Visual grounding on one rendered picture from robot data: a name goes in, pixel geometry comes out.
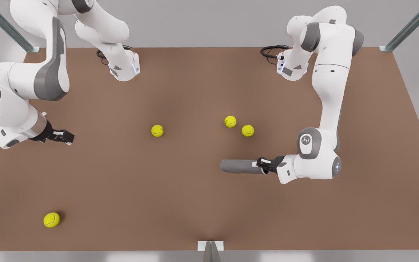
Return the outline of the grey tennis tube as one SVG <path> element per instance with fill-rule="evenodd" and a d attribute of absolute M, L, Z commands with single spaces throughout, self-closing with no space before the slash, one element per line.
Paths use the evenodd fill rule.
<path fill-rule="evenodd" d="M 224 172 L 238 174 L 269 174 L 270 172 L 257 166 L 256 160 L 225 159 L 220 163 L 220 169 Z"/>

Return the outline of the silver frame post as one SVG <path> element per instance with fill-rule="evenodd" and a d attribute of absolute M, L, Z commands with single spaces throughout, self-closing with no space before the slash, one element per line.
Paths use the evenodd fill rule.
<path fill-rule="evenodd" d="M 22 34 L 14 28 L 14 26 L 7 21 L 7 19 L 0 13 L 0 28 L 9 35 L 23 50 L 27 53 L 36 53 L 40 51 L 40 47 L 32 46 L 29 41 L 22 36 Z"/>
<path fill-rule="evenodd" d="M 197 250 L 204 251 L 202 262 L 222 262 L 219 252 L 223 251 L 223 241 L 198 241 Z"/>
<path fill-rule="evenodd" d="M 381 52 L 394 51 L 419 26 L 419 12 L 385 46 L 379 46 Z"/>

